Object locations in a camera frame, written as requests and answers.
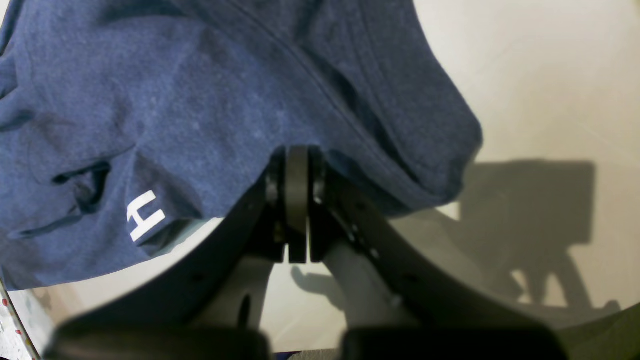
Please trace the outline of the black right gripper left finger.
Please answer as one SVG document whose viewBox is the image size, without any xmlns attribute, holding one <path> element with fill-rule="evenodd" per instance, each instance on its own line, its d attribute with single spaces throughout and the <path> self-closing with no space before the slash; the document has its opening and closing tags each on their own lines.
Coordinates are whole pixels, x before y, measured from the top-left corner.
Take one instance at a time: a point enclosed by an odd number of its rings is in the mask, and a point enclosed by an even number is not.
<svg viewBox="0 0 640 360">
<path fill-rule="evenodd" d="M 308 148 L 278 148 L 193 251 L 58 327 L 46 360 L 271 360 L 259 332 L 275 264 L 307 260 Z"/>
</svg>

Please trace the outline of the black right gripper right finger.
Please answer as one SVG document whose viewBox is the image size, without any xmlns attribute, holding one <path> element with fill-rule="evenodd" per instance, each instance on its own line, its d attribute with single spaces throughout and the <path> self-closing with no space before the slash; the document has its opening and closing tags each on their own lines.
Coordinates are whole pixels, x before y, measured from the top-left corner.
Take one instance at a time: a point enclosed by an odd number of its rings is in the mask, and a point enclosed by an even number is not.
<svg viewBox="0 0 640 360">
<path fill-rule="evenodd" d="M 542 323 L 447 275 L 365 194 L 309 153 L 310 256 L 343 294 L 341 360 L 565 360 Z"/>
</svg>

